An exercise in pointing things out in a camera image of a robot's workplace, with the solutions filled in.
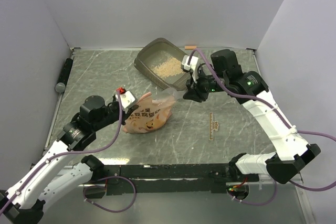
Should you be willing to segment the pink cat litter bag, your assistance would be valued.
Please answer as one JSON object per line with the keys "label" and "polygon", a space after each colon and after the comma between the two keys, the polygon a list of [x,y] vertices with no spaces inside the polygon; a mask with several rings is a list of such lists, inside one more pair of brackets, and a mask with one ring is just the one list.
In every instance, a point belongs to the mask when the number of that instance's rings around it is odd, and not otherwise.
{"label": "pink cat litter bag", "polygon": [[139,107],[125,121],[123,132],[142,134],[160,129],[172,115],[175,102],[176,98],[168,93],[144,94],[137,102]]}

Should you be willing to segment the clear plastic scoop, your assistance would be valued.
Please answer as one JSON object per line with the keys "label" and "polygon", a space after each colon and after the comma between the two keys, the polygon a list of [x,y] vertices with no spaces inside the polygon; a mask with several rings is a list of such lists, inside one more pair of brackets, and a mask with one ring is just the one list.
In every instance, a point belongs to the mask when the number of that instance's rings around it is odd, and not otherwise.
{"label": "clear plastic scoop", "polygon": [[173,97],[174,100],[181,100],[183,99],[183,95],[187,92],[187,90],[176,90],[175,88],[169,87],[160,93],[158,93],[158,98],[167,98],[167,97]]}

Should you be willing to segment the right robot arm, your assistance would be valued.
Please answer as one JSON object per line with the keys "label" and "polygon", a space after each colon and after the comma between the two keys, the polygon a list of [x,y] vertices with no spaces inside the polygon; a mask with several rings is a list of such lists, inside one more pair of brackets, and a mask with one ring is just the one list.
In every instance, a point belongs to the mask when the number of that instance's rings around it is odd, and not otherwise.
{"label": "right robot arm", "polygon": [[198,57],[183,57],[181,69],[190,74],[183,98],[201,103],[210,93],[225,91],[256,119],[275,148],[268,154],[241,153],[232,158],[231,179],[241,181],[248,174],[265,174],[285,184],[320,154],[320,147],[308,143],[289,123],[260,74],[242,71],[233,51],[217,51],[204,65],[211,72],[209,75],[205,74]]}

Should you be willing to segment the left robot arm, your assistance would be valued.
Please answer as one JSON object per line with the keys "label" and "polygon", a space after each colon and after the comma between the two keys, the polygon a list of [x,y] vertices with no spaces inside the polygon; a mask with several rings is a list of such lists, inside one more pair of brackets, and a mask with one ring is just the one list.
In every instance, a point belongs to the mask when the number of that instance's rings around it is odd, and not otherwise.
{"label": "left robot arm", "polygon": [[98,95],[86,98],[38,163],[19,182],[1,191],[1,214],[11,223],[38,223],[53,203],[78,185],[103,180],[104,164],[94,151],[85,149],[99,130],[114,122],[120,129],[137,108],[130,91],[117,93],[109,104]]}

